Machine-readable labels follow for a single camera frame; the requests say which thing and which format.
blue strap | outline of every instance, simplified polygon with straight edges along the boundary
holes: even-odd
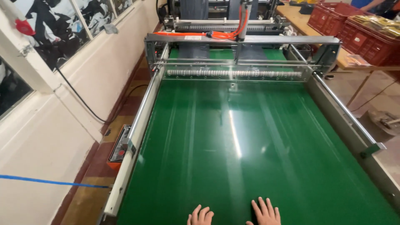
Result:
[[[18,177],[18,176],[10,176],[10,175],[1,175],[1,174],[0,174],[0,179],[32,181],[32,182],[55,184],[55,185],[72,185],[72,186],[81,186],[81,187],[110,188],[109,186],[87,185],[87,184],[70,183],[70,182],[58,182],[58,181],[48,181],[48,180],[33,179],[33,178]]]

table leg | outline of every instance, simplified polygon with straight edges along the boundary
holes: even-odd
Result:
[[[362,83],[360,84],[360,86],[358,87],[358,89],[356,90],[354,95],[350,98],[349,102],[346,104],[346,107],[349,107],[351,105],[351,103],[354,101],[354,99],[356,99],[361,94],[368,79],[372,76],[372,73],[373,73],[373,71],[370,71],[370,73],[367,75],[367,77],[365,77],[365,79],[362,81]]]

green conveyor belt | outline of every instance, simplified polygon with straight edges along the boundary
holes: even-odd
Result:
[[[283,225],[400,224],[302,84],[163,80],[119,225],[252,218],[269,197]]]

white wall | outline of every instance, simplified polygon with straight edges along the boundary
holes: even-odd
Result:
[[[157,25],[154,4],[155,0],[135,2],[132,11],[128,9],[113,22],[119,22],[119,34],[99,34],[61,68],[103,119],[139,59],[145,35]],[[13,35],[21,37],[10,27],[0,21],[0,55],[15,67],[21,56],[8,49],[12,43],[7,41]],[[42,72],[42,66],[31,69]],[[89,148],[101,140],[102,123],[87,112],[58,74],[45,73],[43,79],[52,84],[53,92],[34,92],[0,121],[0,174],[73,182]],[[50,224],[69,189],[0,179],[0,224]]]

black electrical cable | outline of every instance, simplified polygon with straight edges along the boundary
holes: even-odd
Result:
[[[73,90],[73,92],[76,94],[76,96],[78,96],[78,98],[81,100],[81,102],[86,106],[86,108],[100,121],[104,122],[104,123],[112,123],[118,116],[119,112],[121,111],[122,107],[120,107],[120,109],[115,113],[115,116],[112,120],[110,121],[106,121],[101,119],[98,115],[96,115],[96,113],[93,112],[93,110],[88,106],[88,104],[86,104],[86,102],[82,99],[82,97],[78,94],[78,92],[75,90],[75,88],[70,84],[70,82],[67,80],[67,78],[64,76],[64,74],[62,74],[61,70],[58,68],[58,66],[56,66],[56,70],[60,73],[60,75],[62,76],[62,78],[65,80],[65,82],[67,82],[68,86]],[[137,88],[143,87],[143,86],[148,86],[148,84],[141,84],[136,86],[135,88],[133,88],[128,95],[126,96],[125,100],[123,101],[122,104],[120,104],[120,106],[123,106],[127,99],[129,98],[130,94],[132,94],[132,92],[134,90],[136,90]]]
[[[160,13],[158,12],[158,0],[156,0],[156,13],[157,13],[158,19],[162,22],[162,25],[164,26],[164,29],[165,29],[164,18],[161,18]]]
[[[358,107],[357,109],[351,110],[351,112],[357,111],[359,110],[361,107],[363,107],[365,104],[367,104],[368,102],[372,101],[372,99],[376,98],[378,95],[380,95],[382,92],[384,92],[388,87],[390,87],[392,84],[396,83],[397,80],[393,81],[393,83],[389,84],[386,88],[384,88],[381,92],[379,92],[378,94],[376,94],[373,98],[371,98],[370,100],[366,101],[364,104],[362,104],[360,107]]]

